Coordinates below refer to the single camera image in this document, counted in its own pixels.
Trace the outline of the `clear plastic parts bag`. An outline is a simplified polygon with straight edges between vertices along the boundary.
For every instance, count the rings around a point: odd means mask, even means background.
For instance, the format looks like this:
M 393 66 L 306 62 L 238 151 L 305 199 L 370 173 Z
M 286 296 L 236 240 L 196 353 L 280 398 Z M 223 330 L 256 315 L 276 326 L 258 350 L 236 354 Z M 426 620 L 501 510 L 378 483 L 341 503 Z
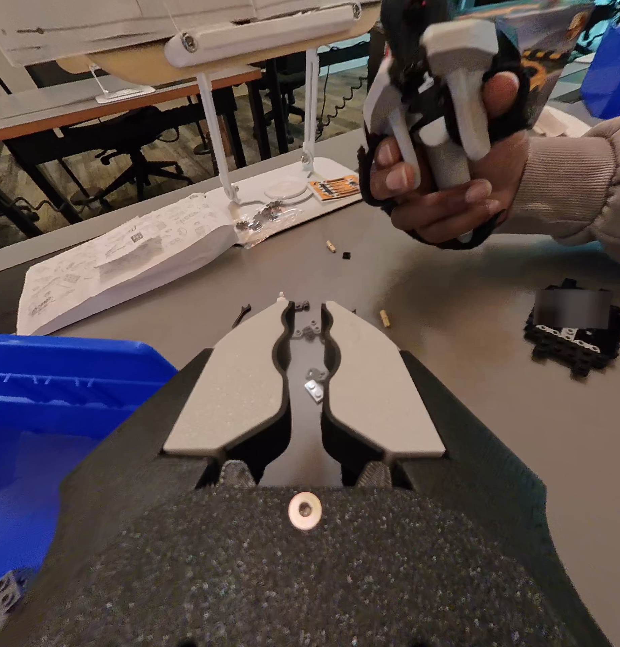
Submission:
M 242 215 L 234 221 L 238 246 L 250 249 L 272 236 L 301 224 L 304 209 L 282 200 L 269 201 L 252 215 Z

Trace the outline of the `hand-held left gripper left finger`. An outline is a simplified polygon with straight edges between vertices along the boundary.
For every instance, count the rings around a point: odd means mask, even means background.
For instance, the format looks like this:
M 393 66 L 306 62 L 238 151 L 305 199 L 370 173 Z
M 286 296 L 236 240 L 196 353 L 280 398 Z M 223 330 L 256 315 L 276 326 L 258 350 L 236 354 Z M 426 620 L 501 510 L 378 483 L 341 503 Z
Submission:
M 276 302 L 233 328 L 211 351 L 162 451 L 242 461 L 260 481 L 292 430 L 287 370 L 293 303 Z

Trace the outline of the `white paper sheet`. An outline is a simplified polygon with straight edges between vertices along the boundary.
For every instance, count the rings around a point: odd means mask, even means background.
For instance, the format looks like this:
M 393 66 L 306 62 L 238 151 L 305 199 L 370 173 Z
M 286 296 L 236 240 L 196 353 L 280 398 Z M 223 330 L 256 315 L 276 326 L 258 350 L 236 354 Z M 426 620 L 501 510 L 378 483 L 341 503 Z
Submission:
M 545 106 L 532 126 L 532 132 L 547 138 L 579 138 L 591 129 L 590 125 L 559 109 Z

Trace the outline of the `grey brick assembly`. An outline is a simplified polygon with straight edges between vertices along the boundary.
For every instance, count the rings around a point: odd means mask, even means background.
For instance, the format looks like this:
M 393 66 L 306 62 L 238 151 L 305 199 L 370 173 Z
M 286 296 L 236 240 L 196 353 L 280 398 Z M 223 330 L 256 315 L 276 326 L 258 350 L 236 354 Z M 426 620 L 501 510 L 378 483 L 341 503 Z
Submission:
M 23 600 L 34 576 L 35 570 L 25 567 L 8 571 L 0 577 L 0 630 Z

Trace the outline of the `person's right forearm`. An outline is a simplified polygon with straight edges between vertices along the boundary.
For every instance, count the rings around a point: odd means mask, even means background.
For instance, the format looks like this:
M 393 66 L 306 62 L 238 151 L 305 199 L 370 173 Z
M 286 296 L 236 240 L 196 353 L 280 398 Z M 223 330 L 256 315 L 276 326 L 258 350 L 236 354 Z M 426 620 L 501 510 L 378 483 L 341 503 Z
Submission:
M 581 137 L 532 137 L 498 233 L 549 236 L 566 247 L 597 242 L 620 264 L 620 117 Z

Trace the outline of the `person's right hand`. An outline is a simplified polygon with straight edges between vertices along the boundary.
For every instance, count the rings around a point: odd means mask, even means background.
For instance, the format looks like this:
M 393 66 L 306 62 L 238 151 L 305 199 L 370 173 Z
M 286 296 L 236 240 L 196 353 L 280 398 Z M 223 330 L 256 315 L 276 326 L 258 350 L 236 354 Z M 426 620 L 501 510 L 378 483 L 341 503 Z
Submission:
M 388 137 L 376 150 L 372 196 L 395 200 L 390 218 L 397 229 L 431 245 L 457 239 L 500 212 L 500 221 L 508 217 L 529 155 L 528 136 L 520 131 L 497 142 L 486 157 L 472 163 L 468 182 L 448 190 L 437 190 L 421 150 L 421 181 L 415 187 L 413 169 L 403 161 L 395 139 Z

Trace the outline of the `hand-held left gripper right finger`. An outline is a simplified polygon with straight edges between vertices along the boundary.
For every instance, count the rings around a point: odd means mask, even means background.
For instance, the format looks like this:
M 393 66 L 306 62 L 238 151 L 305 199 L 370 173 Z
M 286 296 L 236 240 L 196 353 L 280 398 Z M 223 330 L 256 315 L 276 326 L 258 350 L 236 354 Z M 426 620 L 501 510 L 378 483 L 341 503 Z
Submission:
M 328 371 L 322 444 L 339 464 L 342 482 L 358 481 L 369 463 L 393 472 L 403 461 L 446 457 L 399 347 L 335 301 L 322 304 L 321 321 Z

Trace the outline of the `black brick model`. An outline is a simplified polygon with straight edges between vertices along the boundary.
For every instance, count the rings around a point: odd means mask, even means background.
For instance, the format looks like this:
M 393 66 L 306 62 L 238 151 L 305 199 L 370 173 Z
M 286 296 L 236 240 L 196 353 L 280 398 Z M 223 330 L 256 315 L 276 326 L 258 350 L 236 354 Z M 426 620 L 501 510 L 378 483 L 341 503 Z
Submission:
M 576 379 L 611 366 L 620 353 L 620 306 L 605 288 L 573 278 L 538 290 L 524 325 L 532 359 L 556 360 Z

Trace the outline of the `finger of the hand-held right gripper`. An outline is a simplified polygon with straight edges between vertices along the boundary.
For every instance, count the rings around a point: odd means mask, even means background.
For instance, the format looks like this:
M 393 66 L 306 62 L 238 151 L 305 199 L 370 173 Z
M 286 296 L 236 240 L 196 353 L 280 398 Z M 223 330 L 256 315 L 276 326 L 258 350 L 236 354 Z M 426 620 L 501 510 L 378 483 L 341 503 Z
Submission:
M 381 62 L 364 101 L 364 124 L 368 134 L 408 134 L 406 104 L 392 79 L 393 56 Z

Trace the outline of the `orange sticker sheet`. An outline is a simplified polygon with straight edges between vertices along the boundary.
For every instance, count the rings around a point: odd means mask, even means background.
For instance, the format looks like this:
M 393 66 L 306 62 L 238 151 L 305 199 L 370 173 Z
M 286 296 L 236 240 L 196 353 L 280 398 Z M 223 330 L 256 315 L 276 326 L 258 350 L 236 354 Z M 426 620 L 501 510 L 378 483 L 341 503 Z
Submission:
M 359 178 L 355 174 L 309 181 L 308 188 L 321 203 L 361 196 Z

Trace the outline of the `open instruction booklet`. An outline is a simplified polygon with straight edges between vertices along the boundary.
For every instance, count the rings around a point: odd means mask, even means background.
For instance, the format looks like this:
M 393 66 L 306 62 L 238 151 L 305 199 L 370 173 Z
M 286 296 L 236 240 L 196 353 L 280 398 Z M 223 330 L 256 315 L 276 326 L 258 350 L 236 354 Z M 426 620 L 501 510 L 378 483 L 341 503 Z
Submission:
M 186 276 L 238 243 L 228 202 L 194 193 L 33 265 L 17 335 L 47 335 Z

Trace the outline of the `brown edged office desk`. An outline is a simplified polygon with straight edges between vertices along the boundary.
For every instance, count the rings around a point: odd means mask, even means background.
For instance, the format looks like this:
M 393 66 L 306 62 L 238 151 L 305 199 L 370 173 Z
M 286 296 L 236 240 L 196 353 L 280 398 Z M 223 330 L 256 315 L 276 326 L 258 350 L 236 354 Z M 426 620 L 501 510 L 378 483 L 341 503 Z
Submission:
M 222 91 L 248 82 L 256 82 L 263 76 L 261 70 L 254 66 L 239 66 L 222 69 L 210 73 L 212 91 Z M 149 105 L 160 105 L 174 100 L 194 97 L 199 93 L 195 78 L 185 79 L 181 82 L 159 86 L 152 82 L 155 90 L 141 96 L 125 94 L 119 101 L 112 103 L 98 103 L 96 96 L 103 94 L 99 85 L 90 76 L 87 80 L 78 80 L 62 85 L 53 85 L 42 89 L 28 90 L 21 93 L 9 94 L 0 97 L 0 142 L 2 142 L 13 155 L 13 145 L 20 138 L 28 138 L 36 133 L 53 131 L 81 122 L 90 122 L 98 118 L 110 117 L 133 109 L 140 109 Z M 59 201 L 59 213 L 68 222 L 80 222 L 81 218 L 66 202 L 66 198 L 59 197 L 55 187 L 42 176 L 44 184 L 39 183 L 40 164 L 45 162 L 32 162 L 31 153 L 15 153 L 22 155 L 18 165 L 33 179 L 45 193 L 50 204 L 56 206 Z M 0 189 L 1 214 L 7 218 L 27 238 L 42 235 L 42 232 L 30 216 L 13 204 Z

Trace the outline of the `white book stand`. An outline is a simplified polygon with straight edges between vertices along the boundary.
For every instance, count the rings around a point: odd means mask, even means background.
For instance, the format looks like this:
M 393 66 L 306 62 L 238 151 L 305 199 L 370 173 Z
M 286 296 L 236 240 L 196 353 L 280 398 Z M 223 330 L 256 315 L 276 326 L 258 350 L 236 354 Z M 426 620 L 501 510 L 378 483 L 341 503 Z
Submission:
M 218 173 L 226 198 L 220 201 L 233 217 L 247 209 L 264 212 L 301 205 L 306 220 L 326 214 L 344 203 L 361 199 L 360 193 L 322 201 L 314 186 L 327 179 L 320 170 L 337 167 L 335 162 L 315 159 L 316 103 L 320 72 L 318 48 L 351 39 L 370 31 L 380 17 L 380 1 L 326 1 L 316 7 L 288 11 L 247 23 L 219 23 L 183 30 L 169 40 L 136 44 L 108 51 L 58 60 L 68 72 L 83 72 L 88 64 L 134 85 L 163 85 L 195 77 L 199 87 L 211 143 L 222 145 L 210 74 L 229 67 L 275 63 L 279 57 L 305 53 L 305 134 L 301 160 L 284 166 L 283 179 L 265 184 L 265 175 L 245 181 L 249 192 L 230 180 L 226 161 L 217 158 Z

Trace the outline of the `open instruction book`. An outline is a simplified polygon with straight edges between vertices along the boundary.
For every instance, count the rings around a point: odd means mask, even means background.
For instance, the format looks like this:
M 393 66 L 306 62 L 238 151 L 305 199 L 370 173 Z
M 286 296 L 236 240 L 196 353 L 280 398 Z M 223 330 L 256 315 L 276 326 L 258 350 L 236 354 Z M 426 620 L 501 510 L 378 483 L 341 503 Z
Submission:
M 265 20 L 320 2 L 0 1 L 0 50 L 25 67 L 169 40 L 190 28 Z

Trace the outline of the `toy car box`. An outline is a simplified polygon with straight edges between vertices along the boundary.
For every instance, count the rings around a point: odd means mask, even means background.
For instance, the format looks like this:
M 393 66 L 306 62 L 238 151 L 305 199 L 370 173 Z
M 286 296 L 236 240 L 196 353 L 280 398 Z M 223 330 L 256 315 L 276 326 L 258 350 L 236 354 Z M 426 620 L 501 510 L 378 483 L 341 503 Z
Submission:
M 497 26 L 522 55 L 530 79 L 528 128 L 539 119 L 594 11 L 593 1 L 507 1 L 497 5 Z

